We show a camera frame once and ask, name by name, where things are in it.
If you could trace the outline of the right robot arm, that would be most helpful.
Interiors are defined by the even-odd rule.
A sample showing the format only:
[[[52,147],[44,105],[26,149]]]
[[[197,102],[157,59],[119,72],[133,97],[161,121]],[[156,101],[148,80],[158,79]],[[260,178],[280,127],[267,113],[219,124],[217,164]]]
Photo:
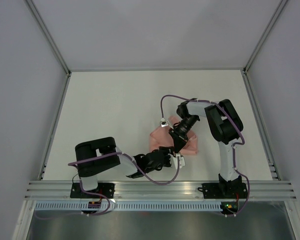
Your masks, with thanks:
[[[225,198],[231,197],[242,183],[242,176],[236,166],[237,145],[243,145],[243,123],[230,100],[218,103],[192,98],[178,105],[176,110],[181,121],[168,131],[173,140],[174,152],[179,153],[189,141],[188,132],[200,120],[207,119],[213,138],[220,153],[218,192]]]

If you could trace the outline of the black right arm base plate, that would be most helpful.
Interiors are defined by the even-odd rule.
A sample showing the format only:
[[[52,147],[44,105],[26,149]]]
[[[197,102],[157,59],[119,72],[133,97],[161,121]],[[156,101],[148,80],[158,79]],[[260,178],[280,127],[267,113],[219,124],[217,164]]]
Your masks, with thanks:
[[[239,186],[230,187],[222,186],[219,183],[202,183],[197,190],[203,194],[203,198],[206,200],[246,199],[249,193],[245,183],[240,183]]]

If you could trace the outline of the pink cloth napkin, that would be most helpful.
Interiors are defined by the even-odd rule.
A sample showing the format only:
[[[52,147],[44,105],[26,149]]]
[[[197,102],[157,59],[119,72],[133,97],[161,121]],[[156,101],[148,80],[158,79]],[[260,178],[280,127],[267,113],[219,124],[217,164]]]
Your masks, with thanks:
[[[172,115],[167,120],[172,125],[178,123],[181,118],[179,116]],[[169,135],[170,127],[157,127],[149,135],[149,150],[153,151],[159,147],[174,147],[173,139]],[[188,142],[179,152],[181,155],[195,156],[198,153],[198,136],[192,130],[187,133]]]

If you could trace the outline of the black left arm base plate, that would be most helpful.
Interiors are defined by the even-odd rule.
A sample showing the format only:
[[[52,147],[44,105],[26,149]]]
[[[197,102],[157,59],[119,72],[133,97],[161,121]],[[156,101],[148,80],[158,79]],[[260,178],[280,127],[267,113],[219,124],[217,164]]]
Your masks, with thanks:
[[[93,190],[82,190],[79,182],[75,182],[71,186],[71,199],[112,199],[115,193],[114,183],[99,183],[98,187]]]

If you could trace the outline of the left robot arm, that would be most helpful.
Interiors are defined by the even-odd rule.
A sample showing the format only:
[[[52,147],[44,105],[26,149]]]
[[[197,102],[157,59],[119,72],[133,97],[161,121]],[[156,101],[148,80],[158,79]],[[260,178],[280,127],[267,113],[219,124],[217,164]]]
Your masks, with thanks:
[[[172,166],[173,146],[160,146],[147,154],[129,156],[120,151],[113,137],[79,143],[75,146],[75,167],[82,183],[81,191],[88,198],[99,193],[98,174],[118,168],[130,179],[142,178],[153,171]]]

